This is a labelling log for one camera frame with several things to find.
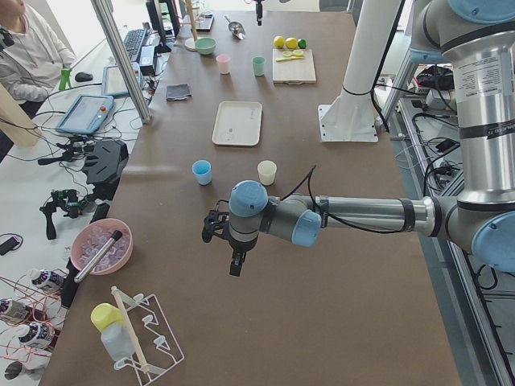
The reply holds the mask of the green cup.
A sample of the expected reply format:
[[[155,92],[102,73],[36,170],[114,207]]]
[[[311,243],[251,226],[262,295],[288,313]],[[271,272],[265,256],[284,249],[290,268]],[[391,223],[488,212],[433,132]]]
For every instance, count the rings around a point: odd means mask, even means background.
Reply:
[[[266,58],[263,56],[254,56],[252,59],[253,74],[255,76],[263,76],[265,74]]]

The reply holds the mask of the cream cup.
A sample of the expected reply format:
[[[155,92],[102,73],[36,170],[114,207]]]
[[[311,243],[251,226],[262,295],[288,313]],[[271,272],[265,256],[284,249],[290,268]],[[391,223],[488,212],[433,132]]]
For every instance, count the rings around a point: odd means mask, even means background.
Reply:
[[[257,165],[258,178],[262,185],[269,186],[274,183],[277,165],[270,160],[263,160]]]

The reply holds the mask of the cream rabbit tray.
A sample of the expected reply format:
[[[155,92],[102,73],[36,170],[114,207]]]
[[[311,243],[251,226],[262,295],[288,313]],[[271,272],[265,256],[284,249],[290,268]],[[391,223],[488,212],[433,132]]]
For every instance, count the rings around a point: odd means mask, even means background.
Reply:
[[[262,104],[222,101],[217,110],[212,142],[218,146],[255,146],[259,143]]]

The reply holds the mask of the metal scoop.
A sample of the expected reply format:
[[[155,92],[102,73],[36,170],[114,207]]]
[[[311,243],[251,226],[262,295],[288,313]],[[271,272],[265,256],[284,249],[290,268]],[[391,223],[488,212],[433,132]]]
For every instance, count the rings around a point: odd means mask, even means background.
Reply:
[[[228,28],[233,37],[239,40],[243,40],[245,38],[245,29],[242,26],[242,24],[237,21],[232,21],[226,14],[224,15],[224,17],[225,20],[228,22]]]

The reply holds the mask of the yellow lemon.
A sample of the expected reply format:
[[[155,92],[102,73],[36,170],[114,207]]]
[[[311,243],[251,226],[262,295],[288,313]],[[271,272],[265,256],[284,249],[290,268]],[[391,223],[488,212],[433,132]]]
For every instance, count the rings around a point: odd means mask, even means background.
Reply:
[[[273,41],[274,47],[277,49],[282,49],[285,44],[285,38],[281,35],[275,36]]]
[[[285,47],[294,50],[298,47],[298,40],[295,37],[288,37],[285,39]]]

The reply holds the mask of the yellow plastic knife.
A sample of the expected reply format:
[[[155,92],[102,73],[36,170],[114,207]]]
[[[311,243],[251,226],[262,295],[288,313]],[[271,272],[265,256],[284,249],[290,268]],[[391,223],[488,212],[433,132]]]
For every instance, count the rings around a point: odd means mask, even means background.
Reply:
[[[305,59],[305,56],[289,56],[289,57],[278,57],[275,59],[275,62],[286,62],[291,60],[303,60]]]

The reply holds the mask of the pink cup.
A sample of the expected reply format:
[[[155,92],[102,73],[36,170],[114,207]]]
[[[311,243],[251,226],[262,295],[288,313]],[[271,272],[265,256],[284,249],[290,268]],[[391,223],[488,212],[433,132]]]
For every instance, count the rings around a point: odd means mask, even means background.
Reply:
[[[219,54],[216,57],[218,71],[221,75],[230,73],[231,57],[228,54]]]

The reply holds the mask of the green bowl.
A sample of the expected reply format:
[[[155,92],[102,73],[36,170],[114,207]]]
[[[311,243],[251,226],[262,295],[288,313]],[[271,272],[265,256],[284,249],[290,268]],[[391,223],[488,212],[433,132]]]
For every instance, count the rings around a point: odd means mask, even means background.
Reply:
[[[201,37],[195,41],[195,49],[201,55],[211,55],[216,49],[216,40],[211,37]]]

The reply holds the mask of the wooden cutting board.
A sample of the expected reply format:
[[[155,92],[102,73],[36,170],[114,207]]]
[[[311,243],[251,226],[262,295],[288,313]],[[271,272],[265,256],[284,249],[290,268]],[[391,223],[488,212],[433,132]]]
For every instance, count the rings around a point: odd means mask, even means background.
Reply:
[[[303,50],[303,60],[291,60],[286,62],[275,62],[278,57],[283,57],[285,50],[273,49],[273,82],[275,84],[315,84],[316,74],[311,49]]]

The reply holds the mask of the wooden cup tree stand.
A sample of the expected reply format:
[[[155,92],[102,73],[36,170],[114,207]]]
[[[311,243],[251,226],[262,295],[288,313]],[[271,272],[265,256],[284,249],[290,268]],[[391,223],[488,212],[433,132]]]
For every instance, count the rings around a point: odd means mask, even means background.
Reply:
[[[196,30],[196,17],[194,15],[194,7],[192,0],[183,0],[182,3],[185,6],[187,13],[187,21],[184,24],[188,24],[191,29],[192,36],[187,38],[184,42],[184,46],[188,51],[196,51],[196,42],[198,40],[198,34]]]

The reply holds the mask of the blue cup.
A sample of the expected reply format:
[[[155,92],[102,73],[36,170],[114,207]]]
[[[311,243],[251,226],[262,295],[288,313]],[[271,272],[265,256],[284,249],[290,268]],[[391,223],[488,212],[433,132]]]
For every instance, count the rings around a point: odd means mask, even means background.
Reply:
[[[192,164],[192,173],[201,186],[206,186],[212,181],[212,165],[207,160],[197,160]]]

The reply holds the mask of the grey folded cloth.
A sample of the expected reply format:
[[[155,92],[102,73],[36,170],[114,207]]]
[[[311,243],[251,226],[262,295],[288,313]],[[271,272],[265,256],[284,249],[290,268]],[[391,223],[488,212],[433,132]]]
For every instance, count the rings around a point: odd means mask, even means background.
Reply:
[[[184,101],[191,96],[188,84],[174,84],[166,87],[167,101]]]

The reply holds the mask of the metal muddler tool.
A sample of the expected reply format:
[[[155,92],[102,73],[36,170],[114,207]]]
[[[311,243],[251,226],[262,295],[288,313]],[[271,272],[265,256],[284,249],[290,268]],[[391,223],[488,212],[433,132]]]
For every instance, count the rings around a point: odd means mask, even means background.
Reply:
[[[104,245],[98,250],[94,257],[85,265],[85,267],[78,272],[74,277],[75,283],[80,283],[86,276],[93,270],[97,263],[104,257],[104,255],[122,238],[122,232],[115,230],[111,237],[105,242]]]

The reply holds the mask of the wooden stick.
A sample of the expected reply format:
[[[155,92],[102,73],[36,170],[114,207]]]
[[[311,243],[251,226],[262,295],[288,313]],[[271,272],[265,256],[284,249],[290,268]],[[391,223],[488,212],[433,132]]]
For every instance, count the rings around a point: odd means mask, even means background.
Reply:
[[[150,365],[146,361],[146,357],[144,356],[144,353],[140,346],[138,336],[135,334],[134,328],[130,321],[130,317],[128,315],[128,312],[125,308],[125,304],[122,299],[122,295],[126,295],[126,294],[123,293],[122,291],[120,291],[119,288],[117,288],[116,286],[111,287],[111,294],[113,295],[113,298],[114,298],[115,302],[117,303],[117,308],[120,310],[122,318],[126,324],[126,329],[128,331],[130,341],[133,344],[135,354],[138,358],[138,362],[141,365],[141,369],[145,374],[148,374],[150,372]]]

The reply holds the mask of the black keyboard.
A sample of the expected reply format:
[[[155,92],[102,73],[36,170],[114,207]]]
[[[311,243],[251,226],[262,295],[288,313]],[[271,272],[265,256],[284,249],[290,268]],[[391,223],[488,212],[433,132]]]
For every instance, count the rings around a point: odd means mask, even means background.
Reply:
[[[131,30],[126,33],[123,43],[130,62],[138,61],[145,40],[146,31],[143,29]]]

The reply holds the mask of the yellow cup on rack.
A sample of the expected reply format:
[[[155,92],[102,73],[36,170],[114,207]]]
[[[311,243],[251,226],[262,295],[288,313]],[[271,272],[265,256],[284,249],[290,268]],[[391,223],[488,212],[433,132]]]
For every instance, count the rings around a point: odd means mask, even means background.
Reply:
[[[90,320],[100,332],[115,322],[123,322],[121,311],[107,302],[94,307],[90,314]]]

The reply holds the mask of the clear cup on rack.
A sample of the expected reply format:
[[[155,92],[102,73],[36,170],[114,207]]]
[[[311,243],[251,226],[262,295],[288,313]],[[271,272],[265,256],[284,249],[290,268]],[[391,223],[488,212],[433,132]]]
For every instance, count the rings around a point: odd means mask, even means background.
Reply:
[[[135,352],[127,329],[119,322],[109,324],[101,332],[101,342],[114,362],[129,358]]]

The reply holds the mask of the black stand device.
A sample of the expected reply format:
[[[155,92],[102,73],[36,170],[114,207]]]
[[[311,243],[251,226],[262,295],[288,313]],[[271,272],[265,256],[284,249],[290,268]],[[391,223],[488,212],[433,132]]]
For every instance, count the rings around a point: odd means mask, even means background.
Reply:
[[[98,199],[113,199],[128,159],[127,145],[121,140],[99,141],[86,154],[81,171]]]

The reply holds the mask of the blue teach pendant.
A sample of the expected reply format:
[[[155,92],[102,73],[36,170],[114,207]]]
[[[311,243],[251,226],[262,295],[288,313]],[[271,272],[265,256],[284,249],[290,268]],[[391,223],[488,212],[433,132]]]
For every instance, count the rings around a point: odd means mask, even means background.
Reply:
[[[62,133],[91,134],[97,131],[113,108],[112,96],[78,96],[61,118],[56,130]]]
[[[133,62],[131,66],[138,87],[142,88],[143,77],[140,70],[140,66],[135,62]],[[112,96],[113,98],[126,97],[129,95],[129,91],[126,87],[125,81],[117,65],[104,67],[101,94],[103,96]]]

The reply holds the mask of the black computer mouse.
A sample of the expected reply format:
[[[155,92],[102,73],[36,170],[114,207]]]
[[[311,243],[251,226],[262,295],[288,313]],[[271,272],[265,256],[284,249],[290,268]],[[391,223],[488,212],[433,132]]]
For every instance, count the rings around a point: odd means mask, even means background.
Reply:
[[[89,82],[93,80],[93,74],[90,72],[78,72],[75,75],[75,81],[77,83]]]

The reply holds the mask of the person in white hoodie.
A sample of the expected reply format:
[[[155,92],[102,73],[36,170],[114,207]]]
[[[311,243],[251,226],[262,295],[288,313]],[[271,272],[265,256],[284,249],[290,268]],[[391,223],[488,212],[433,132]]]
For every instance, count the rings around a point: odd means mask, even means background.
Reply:
[[[76,56],[24,1],[1,2],[1,30],[12,43],[1,50],[1,84],[33,117]]]

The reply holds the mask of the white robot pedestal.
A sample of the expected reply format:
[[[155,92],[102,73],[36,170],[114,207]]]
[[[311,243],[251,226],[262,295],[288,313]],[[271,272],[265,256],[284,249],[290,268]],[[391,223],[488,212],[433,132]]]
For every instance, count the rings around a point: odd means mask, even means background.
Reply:
[[[402,14],[400,0],[364,1],[340,95],[319,106],[323,142],[377,142],[373,90]]]

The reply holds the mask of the aluminium frame post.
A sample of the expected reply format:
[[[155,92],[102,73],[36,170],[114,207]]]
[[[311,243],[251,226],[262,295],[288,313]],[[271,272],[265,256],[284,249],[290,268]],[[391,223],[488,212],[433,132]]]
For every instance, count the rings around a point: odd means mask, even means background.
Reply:
[[[105,33],[107,43],[113,53],[113,57],[117,62],[122,79],[138,112],[142,123],[148,124],[151,119],[150,110],[146,104],[146,100],[142,95],[139,83],[136,80],[134,70],[132,68],[129,56],[126,52],[125,45],[122,41],[117,24],[113,18],[113,8],[110,1],[91,0],[93,9],[97,19],[101,24],[101,28]]]

